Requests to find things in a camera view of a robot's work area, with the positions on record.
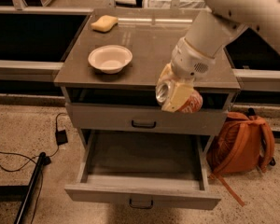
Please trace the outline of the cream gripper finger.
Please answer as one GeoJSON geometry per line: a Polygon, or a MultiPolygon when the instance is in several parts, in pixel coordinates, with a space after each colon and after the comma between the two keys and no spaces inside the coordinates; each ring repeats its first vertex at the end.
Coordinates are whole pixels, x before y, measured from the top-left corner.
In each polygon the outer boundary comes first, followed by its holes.
{"type": "Polygon", "coordinates": [[[162,86],[166,89],[162,111],[193,112],[195,104],[190,100],[194,92],[190,83],[165,81],[162,86]]]}
{"type": "Polygon", "coordinates": [[[172,71],[172,67],[168,63],[164,66],[163,70],[161,71],[161,75],[158,79],[158,83],[162,83],[163,81],[172,79],[173,77],[174,77],[174,73],[172,71]]]}

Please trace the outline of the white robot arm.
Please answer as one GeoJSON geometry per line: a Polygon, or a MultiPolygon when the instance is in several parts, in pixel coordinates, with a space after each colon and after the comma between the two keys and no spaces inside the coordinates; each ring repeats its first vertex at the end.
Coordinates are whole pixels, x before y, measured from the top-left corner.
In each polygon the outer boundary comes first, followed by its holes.
{"type": "Polygon", "coordinates": [[[194,113],[203,104],[194,81],[204,76],[216,56],[246,29],[255,31],[280,55],[280,0],[204,0],[208,6],[172,51],[156,86],[163,111],[194,113]]]}

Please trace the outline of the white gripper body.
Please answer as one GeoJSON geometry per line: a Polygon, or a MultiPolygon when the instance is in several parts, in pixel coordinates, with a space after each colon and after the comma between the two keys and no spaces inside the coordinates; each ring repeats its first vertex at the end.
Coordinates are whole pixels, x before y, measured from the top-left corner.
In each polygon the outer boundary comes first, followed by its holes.
{"type": "Polygon", "coordinates": [[[178,40],[171,55],[171,67],[180,78],[202,78],[210,71],[215,60],[202,55],[185,37],[178,40]]]}

